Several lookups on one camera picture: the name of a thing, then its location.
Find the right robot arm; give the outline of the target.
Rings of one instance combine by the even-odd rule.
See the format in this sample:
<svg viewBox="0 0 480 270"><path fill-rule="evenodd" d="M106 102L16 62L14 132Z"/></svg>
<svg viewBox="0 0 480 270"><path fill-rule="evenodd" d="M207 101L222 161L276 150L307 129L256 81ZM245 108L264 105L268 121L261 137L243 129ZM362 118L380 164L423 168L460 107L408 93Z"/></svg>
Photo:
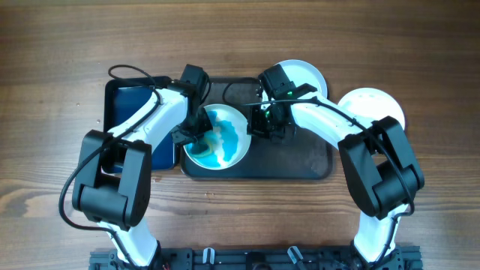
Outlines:
<svg viewBox="0 0 480 270"><path fill-rule="evenodd" d="M384 91L358 88L332 103L323 94L325 79L301 64L278 63L255 82L261 100L251 104L249 133L271 139L296 125L335 147L361 211L352 241L355 258L366 269L391 263L399 221L414 213L415 195L425 186L397 101Z"/></svg>

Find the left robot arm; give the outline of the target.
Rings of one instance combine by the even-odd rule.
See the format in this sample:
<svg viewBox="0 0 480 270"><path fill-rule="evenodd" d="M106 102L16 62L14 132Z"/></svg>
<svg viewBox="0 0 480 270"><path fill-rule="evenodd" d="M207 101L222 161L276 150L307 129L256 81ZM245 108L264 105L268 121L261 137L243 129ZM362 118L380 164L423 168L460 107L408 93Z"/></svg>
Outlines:
<svg viewBox="0 0 480 270"><path fill-rule="evenodd" d="M89 131L82 141L79 163L61 190L58 210L69 226L103 231L116 247L109 266L117 269L169 269L160 242L149 232L144 217L151 195L152 154L171 136L180 146L193 143L200 152L212 124L202 107L211 82L191 64L180 79L147 77L149 100L128 120L107 132ZM65 197L73 188L72 206L92 226L74 223L65 213Z"/></svg>

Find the green yellow sponge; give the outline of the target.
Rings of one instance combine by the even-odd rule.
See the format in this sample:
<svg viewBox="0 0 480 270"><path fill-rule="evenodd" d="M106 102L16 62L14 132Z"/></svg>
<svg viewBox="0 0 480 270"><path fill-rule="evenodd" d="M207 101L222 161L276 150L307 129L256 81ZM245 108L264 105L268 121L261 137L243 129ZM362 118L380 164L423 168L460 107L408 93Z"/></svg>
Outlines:
<svg viewBox="0 0 480 270"><path fill-rule="evenodd" d="M213 155L221 148L221 134L214 131L208 131L199 139L191 149L193 155L199 158Z"/></svg>

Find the white plate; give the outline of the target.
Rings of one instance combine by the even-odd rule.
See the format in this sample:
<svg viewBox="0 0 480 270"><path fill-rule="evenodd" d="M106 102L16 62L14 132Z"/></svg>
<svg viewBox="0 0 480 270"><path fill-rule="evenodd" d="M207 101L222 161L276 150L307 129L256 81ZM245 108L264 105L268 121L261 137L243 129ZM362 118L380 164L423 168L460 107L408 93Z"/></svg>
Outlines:
<svg viewBox="0 0 480 270"><path fill-rule="evenodd" d="M377 88L354 89L345 94L337 105L357 116L374 120L391 116L405 130L406 119L401 105L391 95Z"/></svg>
<svg viewBox="0 0 480 270"><path fill-rule="evenodd" d="M312 64L302 60L289 59L278 62L264 70L258 76L258 79L262 87L259 94L262 101L280 100L274 94L274 90L278 89L285 91L287 100L309 99L313 96L322 96L327 99L329 96L327 83L323 75ZM306 92L304 90L300 94L295 92L295 89L304 84L312 86L316 91Z"/></svg>
<svg viewBox="0 0 480 270"><path fill-rule="evenodd" d="M205 106L213 129L221 135L222 145L214 154L196 157L192 154L193 143L183 147L187 157L196 165L207 170L225 170L236 165L247 153L251 135L247 132L248 121L237 109L226 104Z"/></svg>

